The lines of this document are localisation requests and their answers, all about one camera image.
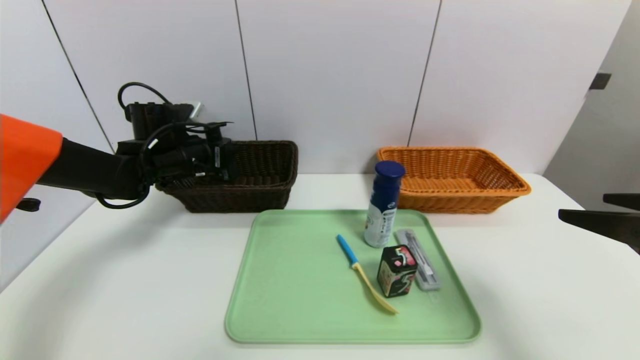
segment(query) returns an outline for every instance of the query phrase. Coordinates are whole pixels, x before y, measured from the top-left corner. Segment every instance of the wicker basket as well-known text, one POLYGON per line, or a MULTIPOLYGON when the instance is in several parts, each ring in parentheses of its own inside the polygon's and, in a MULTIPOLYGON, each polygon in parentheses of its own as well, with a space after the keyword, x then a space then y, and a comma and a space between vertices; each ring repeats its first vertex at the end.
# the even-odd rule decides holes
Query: wicker basket
POLYGON ((239 176, 226 183, 202 176, 191 188, 159 186, 192 213, 259 213, 284 209, 298 175, 298 146, 290 141, 234 142, 239 176))
POLYGON ((404 165, 399 207, 425 213, 491 213, 531 192, 502 160, 475 147, 384 147, 378 159, 404 165))

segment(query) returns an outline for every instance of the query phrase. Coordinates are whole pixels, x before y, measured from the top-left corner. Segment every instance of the small box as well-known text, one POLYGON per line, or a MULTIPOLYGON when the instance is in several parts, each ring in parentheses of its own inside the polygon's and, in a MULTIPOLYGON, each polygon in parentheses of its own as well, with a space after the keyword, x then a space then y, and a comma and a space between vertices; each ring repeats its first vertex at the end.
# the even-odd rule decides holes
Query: small box
POLYGON ((418 264, 405 245, 385 247, 378 268, 378 284, 386 297, 406 295, 411 289, 418 264))

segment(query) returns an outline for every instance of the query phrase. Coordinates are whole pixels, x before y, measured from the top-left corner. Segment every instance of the plastic tray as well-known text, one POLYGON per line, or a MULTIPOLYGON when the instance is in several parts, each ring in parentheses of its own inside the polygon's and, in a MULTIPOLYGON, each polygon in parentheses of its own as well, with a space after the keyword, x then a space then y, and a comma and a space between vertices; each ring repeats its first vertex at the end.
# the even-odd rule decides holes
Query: plastic tray
POLYGON ((336 240, 342 234, 371 282, 381 249, 362 237, 360 210, 269 210, 253 222, 227 310, 227 334, 243 343, 463 343, 480 318, 427 219, 399 210, 396 229, 413 229, 442 288, 389 299, 398 315, 371 297, 336 240))

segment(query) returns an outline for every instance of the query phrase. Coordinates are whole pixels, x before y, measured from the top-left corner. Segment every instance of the blue cap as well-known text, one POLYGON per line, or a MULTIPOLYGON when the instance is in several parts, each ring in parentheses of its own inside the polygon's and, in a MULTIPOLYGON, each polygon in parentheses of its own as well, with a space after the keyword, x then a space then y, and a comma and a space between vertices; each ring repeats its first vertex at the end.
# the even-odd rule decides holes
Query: blue cap
POLYGON ((389 180, 400 180, 405 173, 404 166, 395 161, 381 161, 376 164, 376 174, 386 177, 389 180))

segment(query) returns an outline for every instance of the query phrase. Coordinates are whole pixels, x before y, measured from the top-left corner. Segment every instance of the white table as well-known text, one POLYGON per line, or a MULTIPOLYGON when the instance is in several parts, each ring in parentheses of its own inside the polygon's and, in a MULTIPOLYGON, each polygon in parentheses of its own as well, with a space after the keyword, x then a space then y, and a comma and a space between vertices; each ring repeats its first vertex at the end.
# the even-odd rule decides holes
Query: white table
MULTIPOLYGON (((190 214, 154 192, 94 204, 0 294, 0 359, 640 359, 640 257, 562 223, 579 206, 524 177, 531 195, 494 214, 428 215, 482 318, 473 343, 234 343, 223 319, 255 214, 190 214)), ((365 208, 371 181, 300 175, 288 208, 365 208)))

